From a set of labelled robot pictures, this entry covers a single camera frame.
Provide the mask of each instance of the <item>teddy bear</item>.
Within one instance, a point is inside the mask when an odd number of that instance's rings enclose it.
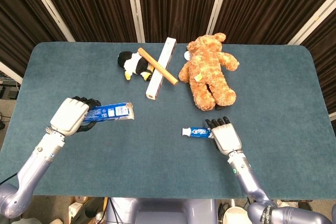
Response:
[[[229,71],[235,71],[238,60],[231,54],[222,52],[223,33],[204,35],[188,44],[190,60],[183,66],[179,79],[189,83],[196,106],[203,110],[212,110],[219,106],[232,105],[236,93],[226,83],[221,65]]]

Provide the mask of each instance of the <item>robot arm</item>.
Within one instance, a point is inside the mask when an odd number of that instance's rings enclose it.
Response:
[[[82,125],[86,113],[100,105],[99,101],[86,98],[67,98],[50,121],[51,127],[35,147],[31,156],[18,172],[19,187],[0,185],[0,214],[12,219],[20,216],[29,206],[34,189],[44,173],[64,146],[65,136],[91,129],[95,122]]]
[[[278,208],[260,186],[246,156],[241,149],[241,141],[227,117],[224,120],[206,120],[212,129],[219,151],[229,156],[228,162],[236,175],[244,193],[256,202],[248,208],[252,223],[262,224],[331,224],[331,221],[317,212],[293,207]]]

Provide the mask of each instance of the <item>wooden stick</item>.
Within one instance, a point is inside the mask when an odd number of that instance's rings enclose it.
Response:
[[[159,71],[167,80],[172,84],[176,85],[178,80],[172,76],[165,68],[163,68],[152,56],[150,56],[143,48],[138,49],[138,53],[145,58],[157,71]]]

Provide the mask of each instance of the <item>teddy bear ear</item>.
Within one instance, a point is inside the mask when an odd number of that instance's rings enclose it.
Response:
[[[223,42],[226,39],[226,35],[223,33],[216,33],[214,36],[215,39],[217,39],[220,42]]]
[[[195,48],[195,42],[194,41],[189,42],[189,44],[187,45],[187,50],[193,51],[194,48]]]

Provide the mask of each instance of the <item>white box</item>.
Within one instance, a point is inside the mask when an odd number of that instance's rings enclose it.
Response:
[[[82,207],[83,204],[78,202],[75,202],[69,206],[69,224]]]
[[[172,59],[175,46],[176,46],[176,39],[168,37],[163,46],[159,60],[157,61],[165,69],[167,69],[169,62]],[[155,69],[146,91],[146,96],[148,99],[156,100],[162,81],[163,81],[163,75]]]

